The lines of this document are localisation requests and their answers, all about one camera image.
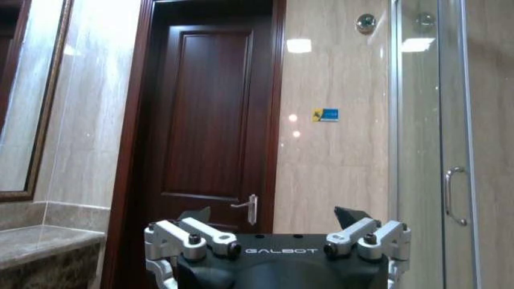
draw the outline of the mirror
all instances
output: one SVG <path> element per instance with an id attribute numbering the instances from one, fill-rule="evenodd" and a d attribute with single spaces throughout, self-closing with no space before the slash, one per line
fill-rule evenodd
<path id="1" fill-rule="evenodd" d="M 0 201 L 33 199 L 73 0 L 0 0 Z"/>

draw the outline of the silver door handle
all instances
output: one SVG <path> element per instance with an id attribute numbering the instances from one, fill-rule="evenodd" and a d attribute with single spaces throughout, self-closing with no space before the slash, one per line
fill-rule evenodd
<path id="1" fill-rule="evenodd" d="M 249 207 L 249 223 L 252 225 L 256 225 L 258 223 L 258 201 L 260 197 L 253 194 L 249 198 L 249 202 L 239 205 L 231 204 L 231 208 Z"/>
<path id="2" fill-rule="evenodd" d="M 445 211 L 446 215 L 450 216 L 462 227 L 466 227 L 468 220 L 457 218 L 452 209 L 452 177 L 456 173 L 464 172 L 466 172 L 464 167 L 453 167 L 445 174 Z"/>

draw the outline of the marble countertop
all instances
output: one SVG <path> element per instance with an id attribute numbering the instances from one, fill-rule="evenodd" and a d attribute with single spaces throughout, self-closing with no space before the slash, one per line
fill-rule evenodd
<path id="1" fill-rule="evenodd" d="M 47 225 L 0 231 L 0 270 L 105 240 L 105 233 Z"/>

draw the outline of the black screw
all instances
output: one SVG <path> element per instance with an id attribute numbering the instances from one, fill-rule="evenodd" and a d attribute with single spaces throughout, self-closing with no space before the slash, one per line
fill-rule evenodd
<path id="1" fill-rule="evenodd" d="M 338 256 L 338 246 L 334 243 L 326 243 L 324 246 L 324 252 L 329 258 Z"/>
<path id="2" fill-rule="evenodd" d="M 241 244 L 238 242 L 233 242 L 229 244 L 227 256 L 230 259 L 235 259 L 241 254 Z"/>
<path id="3" fill-rule="evenodd" d="M 377 245 L 377 236 L 376 236 L 376 234 L 366 234 L 365 242 L 366 242 L 366 244 Z"/>
<path id="4" fill-rule="evenodd" d="M 201 244 L 202 238 L 198 234 L 191 234 L 190 235 L 190 245 L 197 245 Z"/>

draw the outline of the door frame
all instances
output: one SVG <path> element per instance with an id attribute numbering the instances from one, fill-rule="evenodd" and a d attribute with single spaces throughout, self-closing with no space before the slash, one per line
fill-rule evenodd
<path id="1" fill-rule="evenodd" d="M 143 76 L 146 71 L 147 53 L 150 48 L 151 23 L 155 6 L 166 2 L 183 2 L 198 0 L 142 0 L 137 41 L 134 46 L 133 68 L 126 101 L 125 121 L 122 127 L 121 151 L 118 156 L 117 179 L 114 183 L 114 196 L 110 215 L 109 237 L 106 244 L 105 267 L 102 272 L 102 288 L 114 288 L 117 283 L 117 270 L 121 267 L 119 248 L 122 247 L 123 230 L 129 215 L 129 204 L 134 199 L 134 153 L 138 142 L 138 120 L 142 107 L 142 90 L 145 88 Z M 273 51 L 272 61 L 274 78 L 272 82 L 272 103 L 269 115 L 268 159 L 266 159 L 266 192 L 261 201 L 269 204 L 262 206 L 262 231 L 272 233 L 274 230 L 276 208 L 276 178 L 278 162 L 280 139 L 280 113 L 282 92 L 282 63 L 284 45 L 286 35 L 286 1 L 274 0 L 273 11 Z"/>

